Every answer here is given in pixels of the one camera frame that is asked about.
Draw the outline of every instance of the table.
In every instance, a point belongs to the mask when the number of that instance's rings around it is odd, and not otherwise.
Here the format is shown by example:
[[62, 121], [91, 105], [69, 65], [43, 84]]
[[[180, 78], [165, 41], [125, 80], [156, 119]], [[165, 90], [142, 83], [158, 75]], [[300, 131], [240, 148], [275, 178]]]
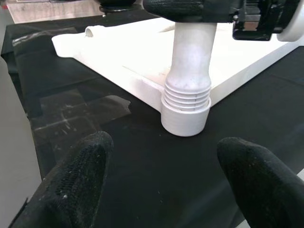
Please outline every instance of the table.
[[105, 130], [114, 153], [96, 227], [234, 228], [243, 217], [217, 161], [217, 142], [242, 137], [269, 148], [294, 172], [303, 169], [304, 47], [212, 107], [202, 133], [180, 138], [163, 129], [157, 111], [77, 61], [57, 57], [51, 43], [53, 35], [88, 25], [153, 17], [140, 10], [7, 27], [1, 56], [31, 122], [41, 176], [77, 139]]

